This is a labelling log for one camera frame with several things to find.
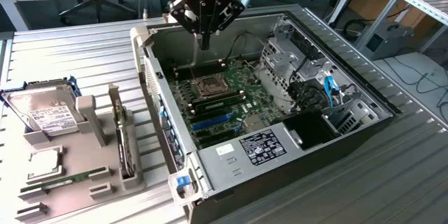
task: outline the green circuit board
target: green circuit board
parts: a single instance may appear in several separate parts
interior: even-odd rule
[[[272,120],[283,115],[282,110],[272,102],[268,92],[259,84],[258,76],[254,74],[251,67],[247,64],[242,64],[236,60],[228,63],[228,67],[224,72],[212,74],[207,77],[216,77],[224,79],[227,84],[227,92],[244,91],[244,99],[238,104],[222,108],[219,111],[224,111],[230,116],[230,120],[223,123],[211,125],[200,130],[195,130],[192,120],[198,115],[191,113],[188,104],[194,100],[202,100],[200,92],[198,88],[198,78],[176,81],[168,78],[174,97],[183,114],[183,118],[187,127],[191,132],[191,136],[198,144],[199,148],[207,148],[215,144],[219,144],[228,139],[232,139],[240,135],[248,133],[244,127],[244,119],[251,115],[258,114],[262,118],[263,124],[268,126]]]

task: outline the hard drive label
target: hard drive label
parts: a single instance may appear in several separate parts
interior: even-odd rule
[[[46,133],[76,127],[76,121],[67,105],[30,111],[30,116]]]
[[[260,165],[287,154],[287,151],[283,148],[272,130],[267,130],[248,136],[240,140],[240,143],[254,165]]]

